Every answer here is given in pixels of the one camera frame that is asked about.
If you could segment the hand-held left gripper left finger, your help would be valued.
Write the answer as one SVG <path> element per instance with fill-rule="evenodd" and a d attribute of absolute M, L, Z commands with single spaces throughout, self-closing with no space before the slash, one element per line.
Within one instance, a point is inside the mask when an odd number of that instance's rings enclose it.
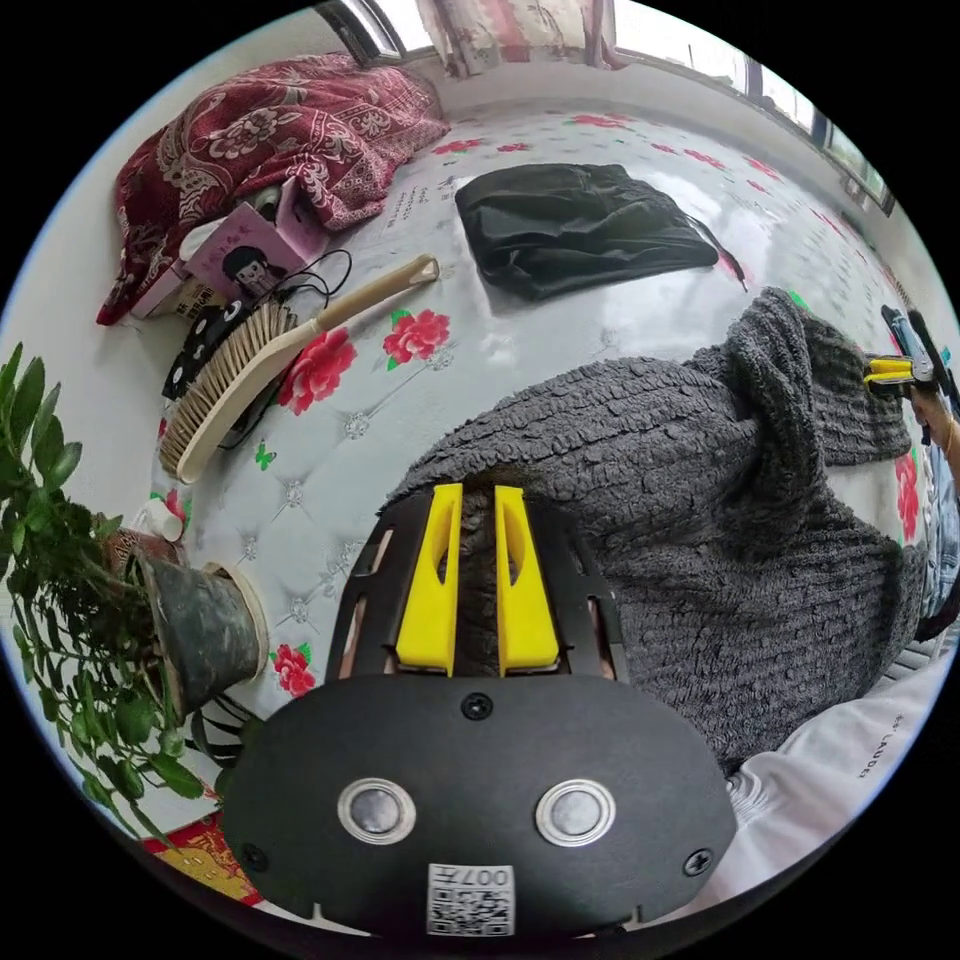
<path fill-rule="evenodd" d="M 451 676 L 458 607 L 463 486 L 433 488 L 395 645 L 405 670 Z"/>

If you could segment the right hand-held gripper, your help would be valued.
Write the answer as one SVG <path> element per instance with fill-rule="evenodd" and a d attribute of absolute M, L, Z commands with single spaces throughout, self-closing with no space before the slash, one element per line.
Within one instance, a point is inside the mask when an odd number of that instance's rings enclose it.
<path fill-rule="evenodd" d="M 951 391 L 951 354 L 935 342 L 919 310 L 906 312 L 882 305 L 881 316 L 903 353 L 909 358 L 872 358 L 863 378 L 866 387 L 910 387 L 915 367 L 928 372 L 941 392 Z"/>

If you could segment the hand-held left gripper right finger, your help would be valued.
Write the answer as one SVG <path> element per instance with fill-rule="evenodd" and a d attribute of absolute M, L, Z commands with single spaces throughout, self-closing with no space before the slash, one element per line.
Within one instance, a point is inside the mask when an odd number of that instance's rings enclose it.
<path fill-rule="evenodd" d="M 552 671 L 559 643 L 520 488 L 494 488 L 494 527 L 499 673 Z"/>

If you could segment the person's right hand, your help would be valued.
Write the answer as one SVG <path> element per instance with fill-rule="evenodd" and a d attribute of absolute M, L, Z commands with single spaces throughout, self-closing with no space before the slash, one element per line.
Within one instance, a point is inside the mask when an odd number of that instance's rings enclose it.
<path fill-rule="evenodd" d="M 933 389 L 912 387 L 910 402 L 918 423 L 954 468 L 959 460 L 959 424 Z"/>

